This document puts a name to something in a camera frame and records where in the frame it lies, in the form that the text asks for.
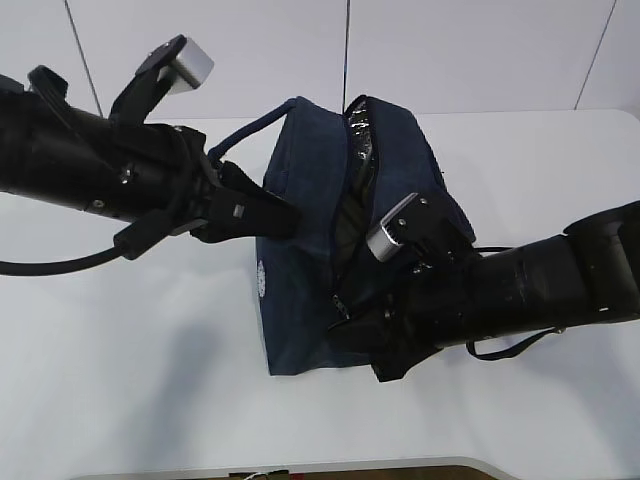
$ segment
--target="bag zipper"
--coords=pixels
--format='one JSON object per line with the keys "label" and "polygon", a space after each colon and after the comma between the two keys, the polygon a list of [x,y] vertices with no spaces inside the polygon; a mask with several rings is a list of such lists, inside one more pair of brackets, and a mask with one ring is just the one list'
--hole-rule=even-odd
{"label": "bag zipper", "polygon": [[337,219],[338,219],[338,215],[339,215],[339,207],[340,205],[342,205],[342,202],[344,201],[344,196],[347,193],[347,190],[350,186],[350,178],[349,178],[349,173],[351,172],[351,166],[352,166],[352,162],[353,162],[353,158],[356,154],[355,149],[353,147],[353,130],[351,128],[351,126],[348,123],[348,116],[350,115],[349,113],[345,112],[345,117],[344,117],[344,124],[345,124],[345,129],[347,131],[347,144],[348,144],[348,151],[349,151],[349,159],[347,161],[347,173],[345,174],[345,181],[342,187],[342,193],[340,195],[340,200],[338,202],[338,208],[336,208],[336,211],[334,212],[332,221],[331,221],[331,251],[330,251],[330,258],[331,258],[331,274],[332,274],[332,286],[331,286],[331,293],[332,293],[332,301],[334,303],[334,305],[336,306],[336,308],[338,309],[338,311],[340,312],[340,314],[345,317],[346,319],[349,318],[349,311],[348,308],[346,307],[346,305],[344,304],[344,302],[340,299],[340,289],[342,287],[342,284],[344,282],[344,279],[349,275],[349,273],[351,273],[353,266],[362,250],[362,247],[364,246],[364,244],[366,243],[366,239],[367,239],[367,233],[368,233],[368,229],[370,228],[371,225],[371,220],[373,218],[373,205],[374,205],[374,201],[375,201],[375,192],[376,192],[376,183],[378,180],[378,170],[379,170],[379,166],[380,166],[380,159],[378,156],[378,151],[376,148],[376,138],[375,138],[375,134],[374,134],[374,129],[372,128],[373,125],[373,118],[372,118],[372,114],[371,114],[371,110],[369,108],[369,101],[368,101],[368,97],[359,97],[356,100],[354,100],[354,102],[351,104],[351,106],[347,109],[347,112],[349,112],[349,110],[353,110],[353,107],[359,105],[360,103],[362,103],[364,101],[364,105],[365,105],[365,111],[367,112],[367,119],[369,122],[369,135],[371,136],[371,155],[372,155],[372,164],[373,164],[373,176],[371,178],[371,184],[370,184],[370,188],[369,188],[369,192],[367,195],[367,199],[366,199],[366,204],[365,204],[365,212],[364,212],[364,217],[365,217],[365,223],[366,223],[366,231],[362,233],[361,238],[358,240],[357,245],[355,246],[354,250],[353,250],[353,254],[351,256],[351,258],[346,262],[346,264],[344,265],[344,269],[342,271],[342,275],[338,275],[337,272],[337,268],[336,268],[336,250],[337,250],[337,242],[336,242],[336,225],[337,225]]}

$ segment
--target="black cable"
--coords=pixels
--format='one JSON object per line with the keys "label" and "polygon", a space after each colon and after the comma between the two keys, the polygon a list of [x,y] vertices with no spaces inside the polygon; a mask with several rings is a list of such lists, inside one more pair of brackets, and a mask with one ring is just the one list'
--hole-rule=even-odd
{"label": "black cable", "polygon": [[88,268],[103,265],[122,256],[125,249],[116,246],[88,257],[50,263],[12,263],[0,262],[0,275],[14,277],[42,277],[47,275],[62,275],[64,273],[79,272]]}
{"label": "black cable", "polygon": [[499,253],[511,250],[512,247],[477,247],[474,250],[478,253]]}

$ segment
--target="white wall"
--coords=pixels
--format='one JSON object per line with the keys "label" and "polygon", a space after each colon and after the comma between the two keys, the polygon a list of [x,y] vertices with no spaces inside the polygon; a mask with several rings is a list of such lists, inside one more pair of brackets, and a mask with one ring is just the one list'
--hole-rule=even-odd
{"label": "white wall", "polygon": [[347,98],[415,113],[573,109],[613,0],[352,0]]}
{"label": "white wall", "polygon": [[640,118],[640,1],[618,0],[578,108],[620,108]]}
{"label": "white wall", "polygon": [[[158,117],[252,117],[343,101],[347,0],[69,0],[103,110],[177,33],[216,61]],[[63,0],[5,2],[0,73],[46,64],[96,111]],[[621,108],[640,115],[640,0],[351,0],[346,98],[415,113]]]}
{"label": "white wall", "polygon": [[0,73],[27,85],[27,73],[38,65],[50,67],[69,82],[71,104],[97,111],[63,0],[3,2]]}
{"label": "white wall", "polygon": [[156,118],[253,117],[291,96],[342,105],[345,0],[72,0],[104,110],[147,52],[178,33],[216,65],[197,91],[165,98]]}

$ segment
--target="white table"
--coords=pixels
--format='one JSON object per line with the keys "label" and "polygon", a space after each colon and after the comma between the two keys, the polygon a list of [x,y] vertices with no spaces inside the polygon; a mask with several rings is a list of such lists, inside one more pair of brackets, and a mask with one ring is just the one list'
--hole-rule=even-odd
{"label": "white table", "polygon": [[[212,144],[245,121],[169,123]],[[627,114],[420,123],[481,245],[543,238],[640,197],[640,123]],[[277,133],[229,158],[260,178]],[[92,253],[122,226],[10,196],[0,220],[0,256],[14,261]],[[442,464],[527,480],[640,477],[640,322],[576,328],[512,361],[450,348],[388,384],[368,367],[273,378],[254,277],[251,239],[184,236],[136,262],[0,278],[0,478]]]}

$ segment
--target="blue bag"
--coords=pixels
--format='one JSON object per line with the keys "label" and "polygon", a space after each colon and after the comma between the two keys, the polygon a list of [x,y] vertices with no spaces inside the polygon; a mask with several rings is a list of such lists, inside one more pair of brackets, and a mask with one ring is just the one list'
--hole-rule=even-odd
{"label": "blue bag", "polygon": [[404,249],[378,262],[366,247],[367,231],[412,192],[441,197],[447,218],[471,242],[473,229],[408,110],[362,96],[344,115],[302,97],[277,112],[287,117],[263,187],[297,207],[302,219],[291,239],[256,239],[269,371],[368,364],[368,355],[336,348],[328,329],[340,321],[340,309],[384,290],[418,259]]}

